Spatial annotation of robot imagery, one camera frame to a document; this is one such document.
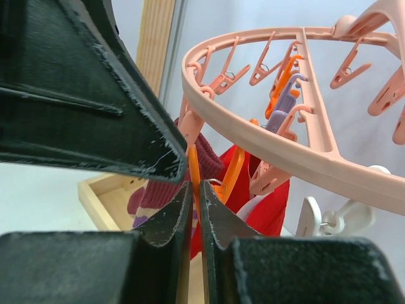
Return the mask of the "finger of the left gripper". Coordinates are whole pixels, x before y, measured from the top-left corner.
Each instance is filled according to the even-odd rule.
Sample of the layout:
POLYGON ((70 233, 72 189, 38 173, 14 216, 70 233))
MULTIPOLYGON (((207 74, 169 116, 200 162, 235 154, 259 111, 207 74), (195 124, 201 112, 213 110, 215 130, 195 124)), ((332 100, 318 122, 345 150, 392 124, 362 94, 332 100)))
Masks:
POLYGON ((186 143, 110 1, 1 2, 1 161, 180 182, 186 143))

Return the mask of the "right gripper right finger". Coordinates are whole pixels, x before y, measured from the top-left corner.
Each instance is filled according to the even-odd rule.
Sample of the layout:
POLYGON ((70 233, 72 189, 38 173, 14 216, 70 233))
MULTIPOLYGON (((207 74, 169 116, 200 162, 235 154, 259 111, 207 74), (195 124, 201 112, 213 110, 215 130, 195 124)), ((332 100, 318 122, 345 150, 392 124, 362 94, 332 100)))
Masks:
POLYGON ((403 303, 382 252, 360 237, 266 237, 201 182, 206 303, 403 303))

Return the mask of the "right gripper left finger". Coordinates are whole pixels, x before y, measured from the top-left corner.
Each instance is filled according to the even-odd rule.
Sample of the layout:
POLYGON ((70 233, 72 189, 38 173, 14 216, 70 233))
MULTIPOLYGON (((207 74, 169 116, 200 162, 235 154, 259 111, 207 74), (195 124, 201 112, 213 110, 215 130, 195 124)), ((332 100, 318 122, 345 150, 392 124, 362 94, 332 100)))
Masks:
POLYGON ((1 236, 2 303, 186 303, 192 186, 127 232, 1 236))

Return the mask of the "pink round clip hanger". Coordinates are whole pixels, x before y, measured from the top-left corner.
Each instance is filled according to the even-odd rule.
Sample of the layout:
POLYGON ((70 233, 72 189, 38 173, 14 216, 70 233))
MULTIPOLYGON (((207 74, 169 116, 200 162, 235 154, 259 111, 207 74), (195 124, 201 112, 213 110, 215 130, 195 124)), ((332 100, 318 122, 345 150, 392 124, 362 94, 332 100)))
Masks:
POLYGON ((318 88, 311 61, 310 39, 353 42, 383 46, 404 58, 404 2, 377 1, 359 17, 342 16, 333 27, 285 27, 248 30, 214 37, 188 51, 182 62, 185 104, 201 122, 260 159, 250 181, 254 194, 272 192, 290 177, 379 209, 404 213, 404 179, 376 172, 344 159, 337 147, 318 88), (297 54, 287 54, 277 65, 277 79, 270 92, 270 105, 280 100, 280 91, 290 76, 303 73, 303 102, 294 106, 276 133, 255 126, 220 106, 215 94, 235 84, 235 77, 221 73, 212 87, 201 86, 207 60, 221 49, 239 44, 270 43, 292 39, 297 54))

